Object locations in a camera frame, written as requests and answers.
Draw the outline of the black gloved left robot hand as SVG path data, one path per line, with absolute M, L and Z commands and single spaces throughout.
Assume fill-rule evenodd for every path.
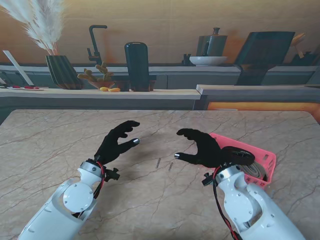
M 113 128 L 104 137 L 102 144 L 94 155 L 94 160 L 101 165 L 106 165 L 117 159 L 121 154 L 137 146 L 140 143 L 138 138 L 133 138 L 121 144 L 118 143 L 118 140 L 119 138 L 127 138 L 127 133 L 132 132 L 139 125 L 140 123 L 137 121 L 127 120 Z

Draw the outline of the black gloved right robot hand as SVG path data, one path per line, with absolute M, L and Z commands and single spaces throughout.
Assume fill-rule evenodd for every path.
M 194 141 L 197 146 L 196 154 L 177 152 L 174 155 L 176 159 L 192 165 L 202 165 L 206 168 L 217 168 L 222 164 L 221 148 L 217 141 L 208 133 L 192 128 L 182 128 L 176 134 Z

